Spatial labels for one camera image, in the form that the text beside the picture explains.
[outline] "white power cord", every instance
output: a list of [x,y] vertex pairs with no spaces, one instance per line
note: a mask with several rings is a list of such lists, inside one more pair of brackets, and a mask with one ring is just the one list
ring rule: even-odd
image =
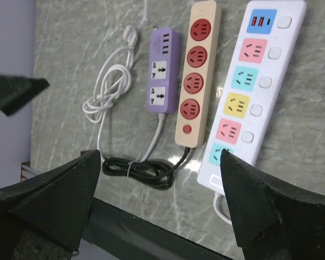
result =
[[[138,40],[138,33],[135,27],[128,25],[124,30],[123,39],[128,42],[128,46],[117,49],[103,64],[95,82],[93,96],[84,102],[82,107],[87,119],[90,122],[94,124],[100,123],[96,147],[100,151],[101,162],[105,161],[105,158],[101,153],[100,141],[101,132],[105,124],[105,119],[107,117],[107,111],[113,107],[113,101],[115,99],[118,99],[122,94],[126,93],[131,88],[132,77],[130,70],[134,64],[134,49]],[[114,60],[115,57],[126,52],[128,56],[126,58],[125,65],[115,64],[110,66],[110,63]],[[121,72],[122,75],[119,77],[119,79],[113,82],[113,78],[115,76],[114,74],[117,72]],[[147,158],[150,156],[150,153],[152,152],[152,149],[157,143],[163,126],[165,114],[158,114],[158,118],[159,122],[157,131],[146,154],[140,160],[141,162],[147,160]]]
[[226,215],[224,215],[220,209],[220,206],[221,206],[220,203],[223,198],[225,198],[223,195],[221,195],[219,193],[215,193],[214,200],[213,200],[213,207],[214,207],[216,214],[219,216],[219,218],[221,218],[223,221],[225,221],[229,225],[232,225],[231,220]]

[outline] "white outlet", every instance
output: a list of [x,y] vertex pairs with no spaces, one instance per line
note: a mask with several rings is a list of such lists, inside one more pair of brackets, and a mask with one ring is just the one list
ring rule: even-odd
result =
[[151,88],[149,103],[154,106],[163,106],[165,103],[165,87]]
[[166,79],[167,61],[154,61],[152,62],[152,80]]

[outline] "blue outlet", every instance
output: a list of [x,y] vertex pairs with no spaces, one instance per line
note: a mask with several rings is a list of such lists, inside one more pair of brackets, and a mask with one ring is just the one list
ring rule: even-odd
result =
[[258,70],[254,68],[237,66],[232,78],[231,88],[252,91]]
[[220,167],[220,156],[222,154],[223,149],[226,149],[230,153],[233,153],[233,149],[231,149],[229,147],[226,147],[226,146],[220,145],[220,144],[214,144],[212,147],[211,155],[210,155],[210,163]]
[[247,33],[270,34],[276,14],[276,9],[254,9],[250,16]]

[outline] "gray marble surface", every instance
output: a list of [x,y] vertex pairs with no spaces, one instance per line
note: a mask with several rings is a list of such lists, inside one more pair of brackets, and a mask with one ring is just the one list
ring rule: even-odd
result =
[[[218,0],[223,17],[218,42],[209,132],[247,4]],[[31,164],[57,167],[96,148],[99,125],[88,122],[83,102],[92,94],[107,57],[125,44],[124,27],[140,29],[133,87],[116,102],[103,131],[107,155],[134,158],[145,152],[157,117],[144,108],[148,46],[153,25],[170,26],[185,40],[193,1],[37,1],[35,76],[51,87],[34,101]],[[308,11],[259,155],[257,167],[302,188],[325,194],[325,0],[307,0]],[[151,158],[176,162],[183,149],[174,143],[176,114]],[[204,147],[181,168],[174,186],[156,191],[127,178],[103,174],[96,197],[234,259],[243,259],[232,227],[213,211],[213,192],[200,186],[197,172]]]

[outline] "round red socket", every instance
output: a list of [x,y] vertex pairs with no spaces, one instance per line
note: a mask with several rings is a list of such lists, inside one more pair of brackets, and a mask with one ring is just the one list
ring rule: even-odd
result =
[[185,77],[183,86],[185,91],[187,91],[189,94],[196,94],[204,86],[204,79],[200,74],[193,72]]
[[183,133],[190,134],[191,133],[191,126],[190,125],[185,125],[183,127]]
[[204,47],[195,46],[189,50],[186,60],[191,67],[199,68],[207,60],[207,51]]
[[192,120],[200,113],[200,105],[195,99],[187,99],[180,105],[180,113],[185,119]]
[[211,33],[211,23],[206,19],[196,20],[190,28],[190,36],[194,41],[202,41]]

